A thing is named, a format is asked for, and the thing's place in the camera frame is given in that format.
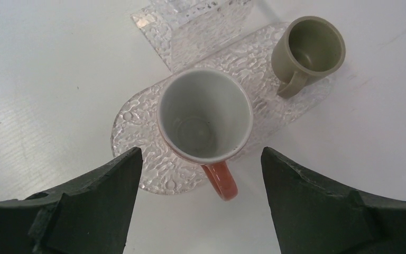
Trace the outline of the pink printed white mug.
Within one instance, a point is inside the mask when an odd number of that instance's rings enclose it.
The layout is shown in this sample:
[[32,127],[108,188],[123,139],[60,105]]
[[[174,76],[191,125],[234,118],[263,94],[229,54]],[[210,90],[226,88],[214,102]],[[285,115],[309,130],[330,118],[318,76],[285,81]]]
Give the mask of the pink printed white mug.
[[253,119],[242,85],[210,68],[188,69],[173,77],[157,104],[162,139],[177,156],[200,165],[224,201],[238,194],[227,160],[247,144]]

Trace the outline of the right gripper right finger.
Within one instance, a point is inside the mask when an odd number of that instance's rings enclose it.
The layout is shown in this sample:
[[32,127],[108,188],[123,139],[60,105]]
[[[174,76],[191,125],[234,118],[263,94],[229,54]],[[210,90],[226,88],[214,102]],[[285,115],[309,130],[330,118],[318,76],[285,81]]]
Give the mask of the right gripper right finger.
[[270,147],[261,167],[282,253],[406,253],[406,201],[352,188]]

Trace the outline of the grey cup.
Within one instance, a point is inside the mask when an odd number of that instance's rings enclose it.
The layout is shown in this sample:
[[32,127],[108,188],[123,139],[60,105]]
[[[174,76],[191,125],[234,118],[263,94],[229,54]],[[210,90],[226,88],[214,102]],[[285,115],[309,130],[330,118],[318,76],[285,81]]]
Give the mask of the grey cup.
[[274,46],[271,67],[280,80],[277,95],[288,99],[337,71],[346,57],[345,41],[338,29],[317,16],[290,23]]

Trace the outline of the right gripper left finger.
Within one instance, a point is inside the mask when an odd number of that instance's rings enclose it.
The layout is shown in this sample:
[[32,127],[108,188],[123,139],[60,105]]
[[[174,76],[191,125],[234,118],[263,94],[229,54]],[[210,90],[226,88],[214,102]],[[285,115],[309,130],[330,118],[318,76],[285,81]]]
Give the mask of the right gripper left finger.
[[26,199],[0,201],[0,253],[123,253],[142,166],[134,147]]

